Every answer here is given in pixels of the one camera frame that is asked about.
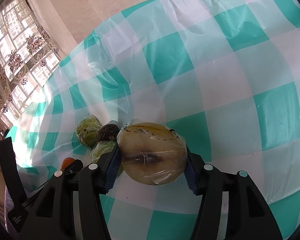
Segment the dark brown fruit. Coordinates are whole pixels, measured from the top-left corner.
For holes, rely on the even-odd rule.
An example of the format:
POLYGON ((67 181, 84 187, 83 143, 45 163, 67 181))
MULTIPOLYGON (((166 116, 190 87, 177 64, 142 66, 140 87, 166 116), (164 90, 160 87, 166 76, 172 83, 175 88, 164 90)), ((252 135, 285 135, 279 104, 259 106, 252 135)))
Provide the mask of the dark brown fruit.
POLYGON ((97 142, 116 141, 119 131, 116 124, 106 124, 98 131, 97 142))

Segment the floral lace curtain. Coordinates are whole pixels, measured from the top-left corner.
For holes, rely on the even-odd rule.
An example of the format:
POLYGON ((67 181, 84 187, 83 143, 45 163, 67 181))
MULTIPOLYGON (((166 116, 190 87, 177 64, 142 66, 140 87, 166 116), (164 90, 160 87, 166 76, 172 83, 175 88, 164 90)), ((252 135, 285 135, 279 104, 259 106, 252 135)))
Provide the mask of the floral lace curtain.
POLYGON ((0 119, 12 127, 39 96, 63 53, 26 0, 0 4, 0 119))

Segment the half apple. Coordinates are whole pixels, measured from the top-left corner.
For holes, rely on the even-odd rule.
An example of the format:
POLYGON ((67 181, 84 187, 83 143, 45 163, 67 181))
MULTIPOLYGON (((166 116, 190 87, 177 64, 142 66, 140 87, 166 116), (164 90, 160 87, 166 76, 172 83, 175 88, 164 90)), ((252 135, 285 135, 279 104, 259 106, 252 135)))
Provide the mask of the half apple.
POLYGON ((152 122, 128 124, 119 131, 117 143, 126 174, 139 183, 167 184, 185 170, 186 142, 164 125, 152 122))

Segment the teal checkered tablecloth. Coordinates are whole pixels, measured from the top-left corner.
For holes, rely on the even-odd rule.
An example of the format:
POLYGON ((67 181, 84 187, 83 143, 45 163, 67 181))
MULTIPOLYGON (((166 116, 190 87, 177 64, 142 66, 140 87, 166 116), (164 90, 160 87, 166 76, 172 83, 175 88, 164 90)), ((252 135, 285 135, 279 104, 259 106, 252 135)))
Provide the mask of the teal checkered tablecloth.
POLYGON ((9 132, 26 191, 66 157, 89 163, 75 135, 89 114, 166 125, 219 170, 247 171, 283 238, 300 224, 297 0, 147 0, 102 22, 9 132))

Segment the large orange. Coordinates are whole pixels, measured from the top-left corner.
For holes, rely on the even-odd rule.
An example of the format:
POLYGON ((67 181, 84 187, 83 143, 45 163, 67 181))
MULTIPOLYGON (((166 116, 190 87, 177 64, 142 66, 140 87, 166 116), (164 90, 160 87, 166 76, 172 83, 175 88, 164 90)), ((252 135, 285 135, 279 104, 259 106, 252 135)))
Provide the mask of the large orange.
POLYGON ((65 170, 70 164, 72 164, 75 161, 74 158, 67 157, 63 160, 62 165, 61 165, 61 170, 65 170))

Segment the green fruit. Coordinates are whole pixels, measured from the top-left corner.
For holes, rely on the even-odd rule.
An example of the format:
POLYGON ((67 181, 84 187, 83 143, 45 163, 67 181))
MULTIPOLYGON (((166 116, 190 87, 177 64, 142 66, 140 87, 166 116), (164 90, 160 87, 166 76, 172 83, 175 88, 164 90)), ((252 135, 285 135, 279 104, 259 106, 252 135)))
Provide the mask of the green fruit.
POLYGON ((115 161, 112 167, 119 166, 116 174, 117 178, 123 172, 122 156, 117 142, 100 141, 91 152, 91 162, 97 163, 102 171, 106 171, 112 159, 115 161))
POLYGON ((76 137, 82 145, 92 149, 97 144, 97 134, 101 128, 98 118, 89 114, 76 125, 76 137))

